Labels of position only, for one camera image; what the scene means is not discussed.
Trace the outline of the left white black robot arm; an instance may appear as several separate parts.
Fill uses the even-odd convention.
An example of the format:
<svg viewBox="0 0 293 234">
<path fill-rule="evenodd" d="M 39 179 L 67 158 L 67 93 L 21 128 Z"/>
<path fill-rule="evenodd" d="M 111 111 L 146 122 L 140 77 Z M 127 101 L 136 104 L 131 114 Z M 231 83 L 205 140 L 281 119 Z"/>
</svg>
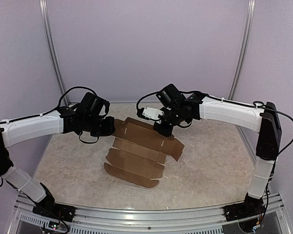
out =
<svg viewBox="0 0 293 234">
<path fill-rule="evenodd" d="M 28 196 L 47 216 L 55 216 L 59 207 L 51 192 L 12 162 L 8 148 L 58 134 L 75 133 L 81 137 L 88 132 L 96 139 L 110 136 L 115 126 L 109 109 L 109 101 L 87 92 L 80 103 L 71 107 L 58 104 L 45 113 L 0 120 L 0 178 Z"/>
</svg>

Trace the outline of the brown cardboard box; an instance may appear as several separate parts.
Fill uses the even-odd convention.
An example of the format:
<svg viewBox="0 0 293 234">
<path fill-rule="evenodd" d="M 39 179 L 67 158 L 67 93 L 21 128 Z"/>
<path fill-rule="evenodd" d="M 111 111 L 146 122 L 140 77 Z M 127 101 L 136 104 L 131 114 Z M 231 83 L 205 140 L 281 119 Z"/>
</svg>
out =
<svg viewBox="0 0 293 234">
<path fill-rule="evenodd" d="M 165 137 L 153 126 L 127 117 L 115 119 L 112 148 L 105 157 L 105 171 L 130 183 L 154 188 L 163 176 L 167 156 L 178 161 L 184 144 L 174 136 Z"/>
</svg>

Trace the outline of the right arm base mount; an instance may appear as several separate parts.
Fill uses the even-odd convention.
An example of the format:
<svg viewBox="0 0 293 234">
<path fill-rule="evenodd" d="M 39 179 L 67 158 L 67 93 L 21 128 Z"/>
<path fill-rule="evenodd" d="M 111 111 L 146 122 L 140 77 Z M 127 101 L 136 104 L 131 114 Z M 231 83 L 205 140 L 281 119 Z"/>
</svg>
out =
<svg viewBox="0 0 293 234">
<path fill-rule="evenodd" d="M 234 221 L 247 217 L 252 217 L 258 214 L 263 214 L 265 211 L 265 206 L 263 202 L 241 202 L 227 205 L 223 208 L 226 221 Z"/>
</svg>

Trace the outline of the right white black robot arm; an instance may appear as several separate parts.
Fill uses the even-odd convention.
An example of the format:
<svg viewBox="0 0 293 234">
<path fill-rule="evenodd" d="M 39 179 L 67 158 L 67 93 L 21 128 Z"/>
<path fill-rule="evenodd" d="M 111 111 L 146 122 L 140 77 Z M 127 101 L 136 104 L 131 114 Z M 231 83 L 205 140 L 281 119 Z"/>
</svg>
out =
<svg viewBox="0 0 293 234">
<path fill-rule="evenodd" d="M 257 135 L 255 170 L 240 212 L 251 216 L 257 211 L 279 155 L 282 130 L 275 104 L 249 104 L 200 91 L 183 92 L 173 84 L 155 95 L 163 107 L 155 114 L 153 128 L 165 137 L 170 137 L 173 128 L 182 122 L 191 124 L 194 120 L 223 122 Z"/>
</svg>

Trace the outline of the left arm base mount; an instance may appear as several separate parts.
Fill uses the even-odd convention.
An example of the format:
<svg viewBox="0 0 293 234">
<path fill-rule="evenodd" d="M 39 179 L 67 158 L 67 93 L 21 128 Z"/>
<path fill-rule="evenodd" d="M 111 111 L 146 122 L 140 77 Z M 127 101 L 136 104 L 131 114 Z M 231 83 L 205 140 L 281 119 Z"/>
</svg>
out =
<svg viewBox="0 0 293 234">
<path fill-rule="evenodd" d="M 34 206 L 32 212 L 41 216 L 72 222 L 76 208 L 74 206 L 51 202 L 50 204 L 38 203 Z"/>
</svg>

